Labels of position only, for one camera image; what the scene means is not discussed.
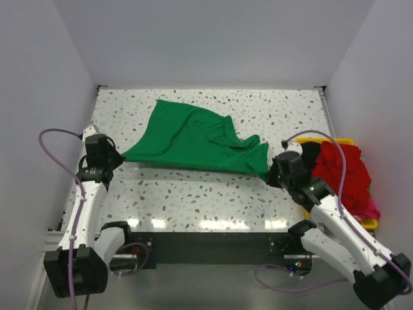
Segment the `red t shirt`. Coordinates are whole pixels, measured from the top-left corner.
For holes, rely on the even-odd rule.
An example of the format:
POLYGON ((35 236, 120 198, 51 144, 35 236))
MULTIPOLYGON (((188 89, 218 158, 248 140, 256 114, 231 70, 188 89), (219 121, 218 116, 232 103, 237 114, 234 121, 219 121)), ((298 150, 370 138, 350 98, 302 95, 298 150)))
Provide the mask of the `red t shirt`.
POLYGON ((371 179, 357 146, 341 144, 337 147, 324 141, 316 163, 312 169, 313 177, 322 179, 336 194, 342 173, 345 173, 341 202, 351 215, 367 208, 371 179))

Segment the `green t shirt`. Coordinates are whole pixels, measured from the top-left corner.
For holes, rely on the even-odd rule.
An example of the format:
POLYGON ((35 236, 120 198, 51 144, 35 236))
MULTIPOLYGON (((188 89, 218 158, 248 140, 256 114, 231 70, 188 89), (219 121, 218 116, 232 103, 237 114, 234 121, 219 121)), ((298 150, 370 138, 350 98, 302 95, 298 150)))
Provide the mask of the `green t shirt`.
POLYGON ((123 157, 127 162, 264 178, 269 170, 268 149, 257 134, 238 138, 230 116, 158 100, 145 133, 123 157))

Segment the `yellow plastic bin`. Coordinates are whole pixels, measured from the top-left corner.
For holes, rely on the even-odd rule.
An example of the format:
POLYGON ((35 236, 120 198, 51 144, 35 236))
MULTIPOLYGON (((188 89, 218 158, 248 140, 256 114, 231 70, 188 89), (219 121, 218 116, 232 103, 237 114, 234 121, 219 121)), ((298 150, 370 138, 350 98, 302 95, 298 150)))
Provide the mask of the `yellow plastic bin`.
MULTIPOLYGON (((304 142, 308 142, 308 141, 314 141, 314 142, 317 142, 317 143, 320 143, 320 144, 321 144, 322 142, 324 142, 324 141, 331 142, 329 139, 326 139, 326 138, 297 138, 296 141, 297 141, 299 144, 304 143, 304 142)), ((341 145, 341 144, 346 144, 346 145, 353 145, 353 146, 355 146, 354 142, 353 142, 351 139, 341 138, 341 139, 338 139, 337 142, 339 143, 339 145, 341 145)), ((376 221, 375 219, 367 218, 366 220, 362 221, 362 220, 361 220, 360 218, 358 218, 357 216, 354 216, 354 217, 355 217, 355 218, 361 223, 361 225, 362 225, 365 229, 367 229, 367 230, 372 231, 372 230, 374 230, 374 229, 377 229, 377 227, 378 227, 378 221, 376 221)))

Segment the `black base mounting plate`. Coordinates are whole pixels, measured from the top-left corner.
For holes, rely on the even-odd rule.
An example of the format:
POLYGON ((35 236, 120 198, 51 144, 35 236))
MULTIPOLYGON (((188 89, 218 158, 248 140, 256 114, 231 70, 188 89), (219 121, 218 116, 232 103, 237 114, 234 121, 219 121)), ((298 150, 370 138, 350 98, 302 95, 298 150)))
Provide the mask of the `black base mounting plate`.
POLYGON ((305 276, 316 259, 286 232, 135 232, 132 241, 148 248, 148 260, 143 246, 132 245, 116 253, 112 271, 159 264, 276 264, 305 276))

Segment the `aluminium frame rail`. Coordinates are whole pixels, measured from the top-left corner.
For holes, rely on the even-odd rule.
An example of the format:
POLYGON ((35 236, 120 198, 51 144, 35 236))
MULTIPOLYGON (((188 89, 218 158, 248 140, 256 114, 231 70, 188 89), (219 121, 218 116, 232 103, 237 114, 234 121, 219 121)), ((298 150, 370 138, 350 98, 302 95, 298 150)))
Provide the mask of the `aluminium frame rail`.
POLYGON ((92 225, 91 228, 86 228, 81 226, 81 220, 78 220, 76 225, 76 232, 72 232, 74 218, 76 211, 73 208, 72 210, 66 209, 61 218, 61 230, 52 230, 52 231, 35 231, 32 236, 27 236, 26 253, 31 254, 33 257, 39 258, 46 251, 53 251, 57 249, 60 244, 63 248, 68 247, 71 235, 74 235, 76 240, 74 247, 77 248, 78 244, 86 243, 86 234, 94 231, 94 238, 100 235, 99 228, 95 225, 92 225))

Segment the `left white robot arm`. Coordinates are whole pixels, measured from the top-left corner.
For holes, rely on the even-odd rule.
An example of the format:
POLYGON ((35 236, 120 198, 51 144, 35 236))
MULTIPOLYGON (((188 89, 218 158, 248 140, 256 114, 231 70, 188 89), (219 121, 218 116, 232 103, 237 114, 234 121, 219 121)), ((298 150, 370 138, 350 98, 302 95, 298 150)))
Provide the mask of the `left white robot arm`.
POLYGON ((126 221, 110 222, 97 228, 99 210, 109 190, 114 171, 124 157, 113 139, 105 134, 78 135, 85 155, 77 171, 60 161, 76 184, 74 208, 57 248, 45 254, 43 263, 52 289, 58 298, 102 293, 106 289, 109 264, 116 251, 129 252, 134 245, 126 221))

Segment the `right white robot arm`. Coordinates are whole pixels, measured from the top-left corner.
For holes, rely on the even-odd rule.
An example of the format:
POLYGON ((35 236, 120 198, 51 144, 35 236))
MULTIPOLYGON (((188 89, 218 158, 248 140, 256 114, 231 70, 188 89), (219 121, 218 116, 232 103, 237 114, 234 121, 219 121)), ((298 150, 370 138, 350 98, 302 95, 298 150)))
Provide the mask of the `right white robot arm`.
POLYGON ((299 153, 286 151, 273 158, 266 183, 285 189, 316 219, 316 223, 302 220, 288 229, 287 245, 293 253, 308 251, 326 261, 352 284, 369 309, 381 309, 412 291, 410 259, 403 253, 394 254, 365 230, 335 192, 312 177, 299 153), (334 236, 327 236, 317 223, 334 236))

